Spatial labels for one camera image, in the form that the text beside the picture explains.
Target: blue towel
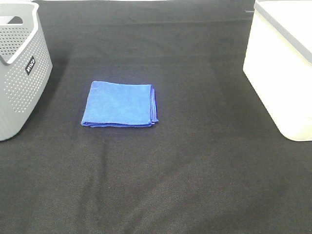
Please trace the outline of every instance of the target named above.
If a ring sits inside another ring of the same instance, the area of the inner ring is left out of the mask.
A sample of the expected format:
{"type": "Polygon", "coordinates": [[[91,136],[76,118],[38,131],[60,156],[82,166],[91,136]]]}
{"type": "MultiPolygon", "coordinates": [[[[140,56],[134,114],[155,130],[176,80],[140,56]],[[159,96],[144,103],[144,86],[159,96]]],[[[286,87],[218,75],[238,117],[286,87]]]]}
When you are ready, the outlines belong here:
{"type": "Polygon", "coordinates": [[[152,85],[93,81],[81,124],[90,127],[151,127],[158,122],[152,85]]]}

